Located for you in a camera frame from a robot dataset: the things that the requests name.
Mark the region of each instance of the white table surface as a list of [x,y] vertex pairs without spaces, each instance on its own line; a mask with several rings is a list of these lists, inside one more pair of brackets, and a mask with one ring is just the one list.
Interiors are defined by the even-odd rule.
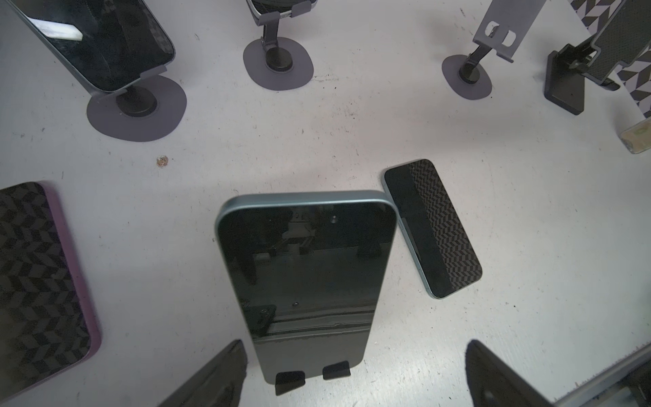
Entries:
[[[494,89],[475,102],[441,62],[474,49],[488,0],[322,0],[281,22],[314,79],[280,93],[244,69],[262,33],[244,0],[149,3],[188,102],[142,144],[95,131],[89,95],[0,4],[0,188],[54,184],[103,333],[95,356],[7,406],[155,406],[237,338],[242,406],[469,406],[472,338],[555,400],[651,341],[651,155],[616,136],[643,116],[590,82],[578,117],[544,99],[548,53],[588,35],[566,0],[545,4],[515,63],[485,58]],[[214,242],[220,206],[381,189],[382,169],[417,158],[438,168],[483,278],[431,299],[398,233],[364,361],[276,397]]]

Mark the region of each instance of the gray stand base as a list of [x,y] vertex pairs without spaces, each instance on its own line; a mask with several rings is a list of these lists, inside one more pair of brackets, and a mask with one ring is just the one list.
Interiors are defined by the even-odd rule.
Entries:
[[135,86],[148,89],[154,94],[158,106],[145,117],[125,115],[115,97],[90,99],[86,116],[95,129],[120,140],[153,141],[170,134],[178,126],[186,112],[187,98],[183,88],[164,76],[152,76],[137,82]]
[[464,64],[467,55],[453,55],[443,60],[443,76],[456,94],[465,99],[477,100],[487,97],[493,90],[493,83],[490,81],[486,70],[481,65],[475,69],[479,71],[479,80],[476,84],[470,85],[459,77],[459,68]]
[[314,75],[314,65],[305,48],[289,38],[278,37],[278,46],[292,55],[293,67],[283,73],[267,67],[266,52],[262,41],[257,39],[244,49],[244,66],[255,83],[272,91],[287,91],[307,84]]

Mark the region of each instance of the geometric pattern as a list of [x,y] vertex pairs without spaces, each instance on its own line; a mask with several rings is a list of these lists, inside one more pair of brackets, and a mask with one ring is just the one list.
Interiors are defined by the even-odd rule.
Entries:
[[28,182],[0,190],[0,401],[89,349],[43,187]]
[[[590,35],[606,24],[622,0],[569,0]],[[647,49],[631,66],[618,65],[617,76],[640,107],[644,117],[651,117],[651,49]]]
[[457,291],[474,283],[482,276],[482,266],[434,165],[428,160],[419,160],[408,167],[427,210],[452,288]]

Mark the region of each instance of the patterned backdrop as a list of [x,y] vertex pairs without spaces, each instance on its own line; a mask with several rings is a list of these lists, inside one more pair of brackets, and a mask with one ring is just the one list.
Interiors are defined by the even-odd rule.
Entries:
[[[590,34],[595,34],[608,21],[622,0],[569,0]],[[615,72],[624,82],[644,117],[651,117],[651,49],[647,49],[631,66],[617,66]]]

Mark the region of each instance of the gray metal stand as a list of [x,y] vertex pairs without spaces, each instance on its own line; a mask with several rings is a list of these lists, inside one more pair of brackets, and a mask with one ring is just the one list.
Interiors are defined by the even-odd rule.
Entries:
[[[453,55],[443,61],[443,75],[456,94],[476,100],[491,93],[493,85],[479,61],[494,49],[498,56],[512,63],[513,54],[544,4],[545,0],[493,0],[473,38],[479,47],[467,57]],[[494,26],[487,33],[491,24]],[[510,44],[509,34],[513,37]]]
[[137,99],[138,94],[134,95],[135,100],[120,100],[127,93],[126,90],[95,96],[86,108],[90,124],[102,134],[127,141],[153,141],[170,134],[186,112],[187,98],[183,88],[160,75],[146,77],[131,87],[144,89],[144,92],[141,89],[138,91],[146,96],[150,94],[149,98],[153,96],[155,105],[139,109],[137,105],[143,101]]
[[279,12],[263,14],[261,40],[244,49],[244,66],[255,83],[272,91],[287,91],[307,84],[314,75],[312,59],[301,44],[278,37]]

